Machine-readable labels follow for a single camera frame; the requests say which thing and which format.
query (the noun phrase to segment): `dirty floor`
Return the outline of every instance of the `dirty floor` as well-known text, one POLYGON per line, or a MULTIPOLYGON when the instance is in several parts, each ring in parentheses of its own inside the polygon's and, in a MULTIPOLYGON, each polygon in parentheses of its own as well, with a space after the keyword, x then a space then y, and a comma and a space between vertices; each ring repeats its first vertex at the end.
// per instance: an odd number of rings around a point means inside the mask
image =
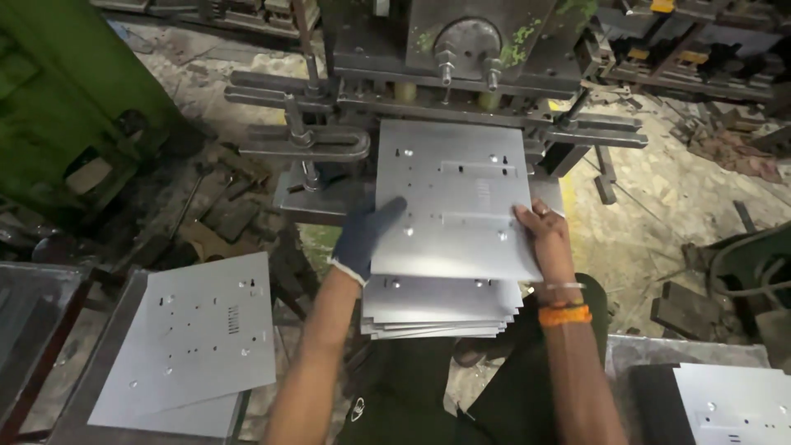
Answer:
MULTIPOLYGON (((177 29, 124 26, 150 44, 150 48, 146 47, 150 54, 138 53, 138 57, 182 112, 214 131, 221 141, 238 140, 245 124, 285 123, 282 110, 225 101, 222 91, 232 70, 306 78, 305 62, 298 54, 254 48, 177 29), (189 57, 185 52, 177 54, 173 42, 182 49, 186 44, 189 57)), ((317 49, 323 49, 318 42, 317 49)), ((600 202, 593 184, 598 174, 593 151, 562 179, 562 190, 575 266, 579 272, 599 280, 607 291, 611 302, 610 330, 621 333, 636 328, 642 335, 660 337, 663 328, 649 320, 649 310, 651 300, 660 294, 661 284, 671 277, 703 293, 702 277, 683 271, 679 247, 688 242, 705 245, 743 232, 732 204, 734 200, 746 203, 759 229, 788 221, 791 193, 788 185, 724 171, 687 153, 686 147, 669 135, 672 124, 662 118, 662 110, 644 97, 636 96, 636 99, 643 104, 639 110, 621 104, 598 105, 588 110, 642 119, 643 132, 649 137, 644 150, 611 150, 618 176, 615 186, 618 202, 610 206, 600 202)), ((325 226, 300 229, 305 252, 322 276, 339 230, 325 226)), ((79 373, 80 362, 87 358, 104 319, 85 314, 80 318, 70 339, 87 336, 74 347, 80 352, 71 354, 55 369, 55 377, 51 379, 57 380, 53 387, 58 389, 46 400, 39 400, 25 430, 45 428, 55 419, 58 404, 65 401, 69 379, 73 381, 79 373)), ((298 324, 277 329, 278 378, 285 374, 294 357, 300 333, 298 324)), ((446 402, 458 403, 466 409, 501 362, 480 363, 470 369, 450 363, 446 402)), ((253 390, 242 439, 260 439, 276 392, 277 385, 253 390)), ((348 401, 336 396, 328 443, 343 425, 348 406, 348 401)))

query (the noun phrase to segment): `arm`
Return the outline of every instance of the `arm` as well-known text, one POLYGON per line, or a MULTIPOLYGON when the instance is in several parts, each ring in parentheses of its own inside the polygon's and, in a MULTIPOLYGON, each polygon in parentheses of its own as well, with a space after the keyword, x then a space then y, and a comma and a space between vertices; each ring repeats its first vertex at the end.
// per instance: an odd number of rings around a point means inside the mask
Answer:
MULTIPOLYGON (((574 267, 566 221, 541 200, 533 212, 515 209, 517 219, 536 236, 536 257, 547 283, 573 283, 574 267)), ((545 291, 541 303, 582 300, 579 289, 545 291)), ((563 443, 627 445, 612 392, 599 361, 590 323, 544 328, 554 409, 563 443)))
POLYGON ((332 251, 333 267, 305 322, 297 359, 274 400, 262 445, 324 443, 354 302, 371 276, 379 238, 406 208, 407 201, 396 198, 374 211, 372 198, 346 218, 332 251))
POLYGON ((286 381, 274 400, 262 443, 323 443, 335 380, 361 286, 333 267, 321 284, 286 381))

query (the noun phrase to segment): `silver bangle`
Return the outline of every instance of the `silver bangle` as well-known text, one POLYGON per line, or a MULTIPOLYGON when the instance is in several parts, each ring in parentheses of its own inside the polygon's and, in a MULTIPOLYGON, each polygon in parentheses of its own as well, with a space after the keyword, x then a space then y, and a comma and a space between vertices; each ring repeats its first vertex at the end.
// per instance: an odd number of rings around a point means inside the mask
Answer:
POLYGON ((552 291, 554 289, 585 289, 583 283, 549 283, 544 284, 544 289, 552 291))

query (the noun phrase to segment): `glove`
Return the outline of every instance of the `glove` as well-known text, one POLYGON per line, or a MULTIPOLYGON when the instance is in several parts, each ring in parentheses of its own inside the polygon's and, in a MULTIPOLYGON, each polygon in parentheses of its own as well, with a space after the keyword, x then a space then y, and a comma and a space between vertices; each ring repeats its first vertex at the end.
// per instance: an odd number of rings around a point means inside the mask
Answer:
POLYGON ((379 238, 398 221, 407 209, 407 200, 399 196, 375 210, 373 196, 349 213, 341 236, 332 250, 330 264, 365 286, 371 278, 371 257, 379 238))

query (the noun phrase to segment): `metal table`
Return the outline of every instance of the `metal table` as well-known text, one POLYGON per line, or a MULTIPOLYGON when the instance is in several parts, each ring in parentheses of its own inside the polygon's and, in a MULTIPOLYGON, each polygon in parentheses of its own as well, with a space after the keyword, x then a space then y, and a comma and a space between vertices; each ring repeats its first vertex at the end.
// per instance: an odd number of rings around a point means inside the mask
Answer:
POLYGON ((135 270, 121 292, 115 312, 104 328, 88 363, 82 370, 74 392, 55 422, 48 445, 106 445, 107 443, 146 443, 147 445, 220 445, 231 443, 239 435, 250 391, 240 393, 242 398, 233 432, 228 438, 181 435, 163 432, 108 428, 88 425, 93 406, 101 394, 104 381, 110 374, 115 357, 121 349, 132 319, 146 292, 148 272, 135 270))
POLYGON ((766 348, 762 344, 742 346, 610 334, 607 337, 604 372, 630 445, 642 445, 643 437, 640 417, 629 387, 629 369, 635 365, 660 363, 770 367, 766 348))
POLYGON ((25 422, 94 281, 90 267, 0 262, 0 443, 25 422))

